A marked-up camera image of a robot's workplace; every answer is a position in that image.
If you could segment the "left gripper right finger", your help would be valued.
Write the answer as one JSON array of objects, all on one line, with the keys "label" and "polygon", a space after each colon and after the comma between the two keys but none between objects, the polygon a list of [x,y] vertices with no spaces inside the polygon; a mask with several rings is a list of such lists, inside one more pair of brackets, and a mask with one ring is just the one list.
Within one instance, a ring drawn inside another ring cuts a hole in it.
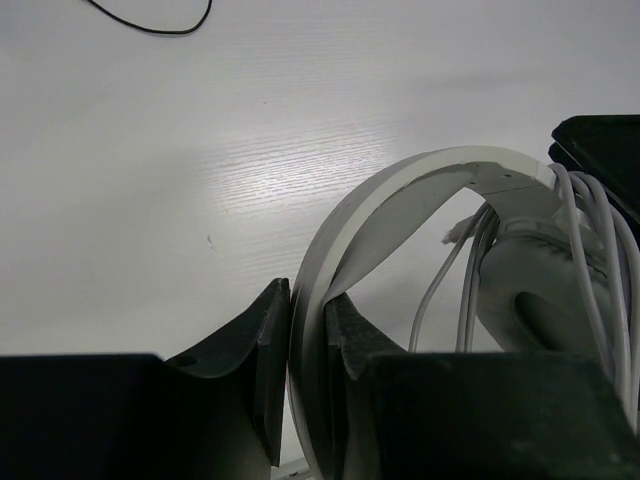
[{"label": "left gripper right finger", "polygon": [[369,322],[346,294],[326,305],[324,318],[333,477],[380,479],[371,368],[375,357],[405,350]]}]

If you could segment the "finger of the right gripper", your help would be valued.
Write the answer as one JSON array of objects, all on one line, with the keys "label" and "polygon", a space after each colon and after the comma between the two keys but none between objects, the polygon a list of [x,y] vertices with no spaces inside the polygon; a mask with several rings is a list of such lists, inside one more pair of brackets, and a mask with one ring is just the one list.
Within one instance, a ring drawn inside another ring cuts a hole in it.
[{"label": "finger of the right gripper", "polygon": [[639,116],[579,115],[551,133],[550,158],[594,176],[631,225],[639,223]]}]

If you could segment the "white over-ear headphones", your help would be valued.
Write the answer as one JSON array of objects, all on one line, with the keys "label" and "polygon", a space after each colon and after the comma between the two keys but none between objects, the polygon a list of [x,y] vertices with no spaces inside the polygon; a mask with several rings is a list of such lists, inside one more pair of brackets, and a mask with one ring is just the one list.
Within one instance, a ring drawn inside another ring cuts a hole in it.
[{"label": "white over-ear headphones", "polygon": [[331,212],[296,278],[294,423],[314,477],[335,479],[324,310],[461,190],[479,210],[455,349],[373,359],[380,479],[635,479],[639,246],[592,175],[498,147],[406,158]]}]

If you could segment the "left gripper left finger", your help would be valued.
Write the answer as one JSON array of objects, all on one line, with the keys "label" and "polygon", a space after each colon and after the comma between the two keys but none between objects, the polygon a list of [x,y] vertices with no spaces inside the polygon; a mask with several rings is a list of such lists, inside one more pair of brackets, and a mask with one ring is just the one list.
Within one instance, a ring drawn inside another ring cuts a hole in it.
[{"label": "left gripper left finger", "polygon": [[178,444],[192,468],[280,462],[290,286],[276,278],[250,306],[166,360],[179,374]]}]

